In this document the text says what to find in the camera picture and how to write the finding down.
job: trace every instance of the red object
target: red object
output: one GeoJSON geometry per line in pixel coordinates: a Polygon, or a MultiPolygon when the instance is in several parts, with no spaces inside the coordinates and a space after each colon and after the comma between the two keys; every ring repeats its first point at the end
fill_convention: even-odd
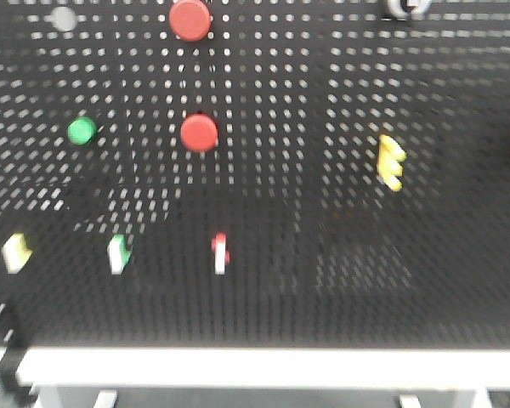
{"type": "Polygon", "coordinates": [[[181,125],[181,141],[191,151],[209,151],[218,143],[218,127],[208,115],[196,113],[188,116],[181,125]]]}
{"type": "Polygon", "coordinates": [[[201,0],[178,0],[170,8],[170,27],[182,40],[198,41],[207,36],[212,16],[201,0]]]}
{"type": "MultiPolygon", "coordinates": [[[[215,235],[215,238],[212,238],[212,252],[215,253],[215,248],[218,244],[223,244],[224,247],[227,247],[227,235],[223,234],[222,232],[219,232],[217,235],[215,235]]],[[[224,253],[224,262],[226,264],[230,264],[230,252],[226,251],[224,253]]]]}

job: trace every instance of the black pegboard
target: black pegboard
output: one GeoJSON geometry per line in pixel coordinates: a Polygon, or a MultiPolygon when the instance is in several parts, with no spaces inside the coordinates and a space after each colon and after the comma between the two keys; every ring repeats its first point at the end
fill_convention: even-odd
{"type": "Polygon", "coordinates": [[[0,0],[0,294],[38,345],[510,348],[510,1],[0,0]],[[57,31],[58,6],[77,16],[57,31]],[[204,155],[186,115],[215,118],[204,155]],[[69,144],[71,119],[101,127],[69,144]],[[405,148],[403,185],[377,141],[405,148]],[[213,273],[211,238],[231,264],[213,273]],[[133,257],[120,276],[114,233],[133,257]]]}

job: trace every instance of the green round peg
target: green round peg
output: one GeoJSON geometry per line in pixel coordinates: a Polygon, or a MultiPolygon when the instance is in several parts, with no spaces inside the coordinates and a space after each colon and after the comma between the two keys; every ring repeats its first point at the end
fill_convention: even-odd
{"type": "Polygon", "coordinates": [[[68,125],[68,139],[74,145],[85,145],[97,131],[96,123],[90,117],[78,117],[68,125]]]}

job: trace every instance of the yellow block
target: yellow block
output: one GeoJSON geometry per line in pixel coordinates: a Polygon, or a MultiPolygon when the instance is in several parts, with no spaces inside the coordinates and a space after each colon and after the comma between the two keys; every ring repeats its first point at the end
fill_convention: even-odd
{"type": "Polygon", "coordinates": [[[3,244],[2,256],[9,274],[18,274],[31,255],[32,251],[26,246],[24,234],[13,234],[3,244]]]}
{"type": "Polygon", "coordinates": [[[377,172],[383,182],[392,190],[402,190],[402,183],[398,177],[402,176],[402,166],[406,159],[406,152],[396,140],[383,134],[380,136],[380,150],[377,158],[377,172]]]}

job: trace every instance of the yellow and white peg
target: yellow and white peg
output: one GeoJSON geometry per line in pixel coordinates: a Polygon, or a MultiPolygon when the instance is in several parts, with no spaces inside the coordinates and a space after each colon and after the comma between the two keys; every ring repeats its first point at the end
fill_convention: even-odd
{"type": "Polygon", "coordinates": [[[377,158],[377,172],[382,176],[383,182],[392,191],[401,191],[402,183],[399,177],[402,176],[402,166],[406,159],[406,152],[393,138],[383,134],[380,136],[380,151],[377,158]]]}
{"type": "Polygon", "coordinates": [[[32,251],[26,246],[24,234],[13,234],[3,244],[2,256],[9,274],[18,274],[31,255],[32,251]]]}

